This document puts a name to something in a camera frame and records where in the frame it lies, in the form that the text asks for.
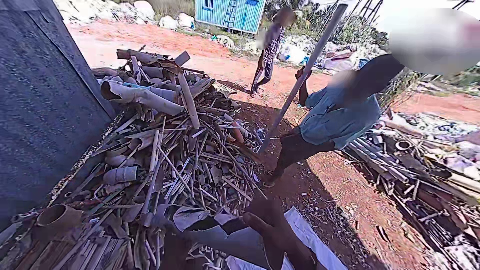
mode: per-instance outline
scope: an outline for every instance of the metal pole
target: metal pole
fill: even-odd
[[[285,101],[285,104],[283,104],[282,109],[280,110],[280,113],[278,116],[275,118],[275,121],[273,122],[272,127],[268,131],[268,135],[265,138],[262,146],[260,147],[260,150],[258,152],[262,152],[267,148],[268,144],[270,143],[270,137],[275,133],[278,124],[280,124],[280,121],[282,121],[283,116],[285,115],[285,112],[287,112],[288,107],[292,103],[295,95],[297,94],[298,90],[300,89],[300,86],[303,84],[305,81],[307,74],[310,73],[310,70],[313,67],[313,64],[317,61],[318,56],[322,52],[322,50],[325,47],[325,44],[327,44],[327,41],[329,40],[330,36],[332,35],[333,31],[336,28],[336,25],[342,18],[343,13],[347,9],[348,5],[347,4],[339,4],[337,9],[335,10],[335,13],[332,16],[332,19],[328,23],[327,28],[325,29],[324,35],[320,38],[320,40],[317,42],[317,45],[315,46],[315,50],[313,51],[312,55],[308,59],[307,64],[305,65],[305,68],[303,69],[303,75],[298,78],[297,82],[292,88],[292,91],[290,92],[290,95],[288,96],[287,100]]]

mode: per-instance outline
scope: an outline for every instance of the bush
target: bush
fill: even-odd
[[[180,13],[195,17],[195,0],[147,0],[159,16],[170,15],[174,18]]]

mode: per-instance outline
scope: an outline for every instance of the grass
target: grass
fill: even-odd
[[[176,18],[178,14],[185,13],[195,17],[195,0],[147,0],[153,7],[157,16],[170,15]]]
[[[219,27],[216,25],[208,25],[204,23],[195,23],[197,29],[197,32],[203,32],[203,33],[209,33],[210,35],[224,35],[228,36],[233,43],[235,43],[236,46],[243,47],[247,42],[251,41],[253,38],[252,34],[249,33],[244,33],[240,31],[233,31],[232,33],[229,33],[224,30],[223,27]]]

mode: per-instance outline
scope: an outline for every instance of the ladder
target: ladder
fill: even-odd
[[[228,3],[227,12],[225,13],[225,19],[223,26],[230,32],[235,22],[235,14],[237,13],[237,0],[230,0]]]

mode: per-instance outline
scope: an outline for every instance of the scrap pile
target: scrap pile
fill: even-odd
[[[438,269],[480,269],[480,146],[412,121],[390,112],[344,153],[397,203]]]
[[[215,79],[182,68],[186,52],[117,55],[125,66],[93,71],[102,96],[135,115],[104,140],[92,155],[102,162],[63,203],[16,217],[34,220],[36,243],[17,269],[159,269],[165,223],[184,231],[208,217],[230,220],[261,193],[251,148],[262,142],[234,119],[240,107]],[[191,249],[198,257],[226,267],[226,254],[208,246]]]

